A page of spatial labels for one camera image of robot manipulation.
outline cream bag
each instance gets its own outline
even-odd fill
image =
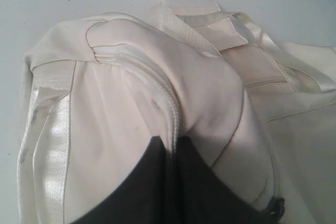
[[[251,36],[214,33],[222,32],[226,48]],[[257,210],[280,196],[241,78],[207,42],[188,45],[126,14],[62,22],[26,55],[23,84],[21,223],[77,220],[118,188],[153,136],[169,156],[179,135],[190,136],[215,175]]]
[[[255,185],[264,181],[263,197],[276,194],[286,199],[286,212],[281,223],[335,223],[336,48],[289,42],[280,42],[277,46],[247,15],[222,12],[213,0],[162,0],[152,13],[153,23],[159,30],[210,56],[209,60],[222,57],[236,70],[268,136],[264,138],[258,130],[258,136],[246,135],[242,139],[236,131],[215,164],[207,159],[211,152],[203,147],[203,144],[212,146],[212,143],[205,143],[200,137],[195,144],[216,175],[252,205],[250,195],[258,191],[257,187],[244,191],[245,184],[237,179],[239,175],[236,173],[244,172],[240,174],[241,179],[252,179]],[[215,73],[215,68],[208,69],[209,77],[214,77]],[[202,86],[208,92],[209,103],[216,101],[212,96],[215,89],[228,95],[227,91],[232,90],[228,86],[237,85],[228,76],[220,82],[219,86],[210,81]],[[218,97],[221,106],[236,106],[241,102],[241,96],[236,96],[232,102],[225,98],[226,95]],[[249,101],[247,96],[244,97],[245,102]],[[225,111],[224,118],[233,119],[226,110],[218,108],[212,115],[221,110]],[[253,114],[249,104],[242,108],[243,112],[244,108],[249,108],[249,114]],[[254,117],[245,123],[242,120],[244,113],[238,132],[258,124]],[[226,143],[225,138],[218,139]],[[263,168],[267,164],[265,139],[273,155],[274,177]],[[263,165],[255,169],[250,161]],[[258,209],[263,205],[258,203],[255,207]]]

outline zipper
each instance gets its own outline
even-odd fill
[[[270,83],[284,83],[284,82],[287,82],[285,77],[271,77],[271,78],[264,78],[264,79],[259,79],[255,81],[244,82],[244,87],[251,88],[251,87],[266,85]]]
[[[162,108],[167,122],[166,147],[176,152],[180,127],[180,107],[173,86],[162,68],[145,53],[130,45],[94,47],[101,63],[117,65],[135,75],[152,92],[153,99]]]

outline white surface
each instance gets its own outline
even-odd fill
[[[0,0],[0,219],[18,223],[16,156],[19,147],[19,83],[24,52],[55,23],[117,11],[148,21],[157,0]],[[218,0],[243,11],[275,40],[336,45],[336,0]]]

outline canvas bag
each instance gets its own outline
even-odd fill
[[[179,135],[190,136],[214,174],[256,210],[277,195],[272,155],[239,75],[215,52],[132,16],[56,25],[25,57],[23,97],[21,223],[85,215],[125,181],[153,136],[168,155]]]
[[[240,75],[268,135],[286,199],[282,223],[334,223],[336,51],[278,46],[246,14],[214,0],[161,0],[154,25],[188,45],[221,55]]]

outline white table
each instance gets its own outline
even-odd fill
[[[19,148],[19,85],[24,52],[55,23],[110,11],[149,21],[158,0],[0,0],[0,220],[18,223],[16,157]],[[336,45],[336,0],[218,0],[243,11],[275,40]]]

